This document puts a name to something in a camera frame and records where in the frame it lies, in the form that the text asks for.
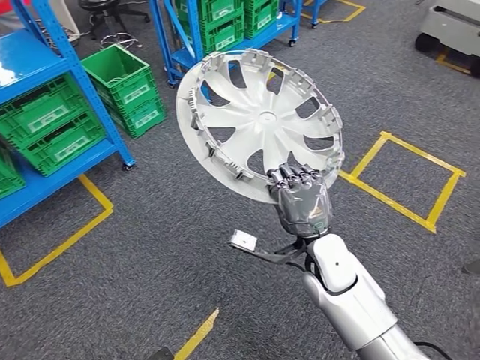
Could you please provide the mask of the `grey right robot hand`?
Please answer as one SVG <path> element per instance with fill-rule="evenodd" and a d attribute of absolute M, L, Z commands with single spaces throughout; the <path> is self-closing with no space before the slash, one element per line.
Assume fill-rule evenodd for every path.
<path fill-rule="evenodd" d="M 269 193 L 288 233 L 317 239 L 330 231 L 332 205 L 322 172 L 308 164 L 283 163 L 266 175 L 272 181 Z"/>

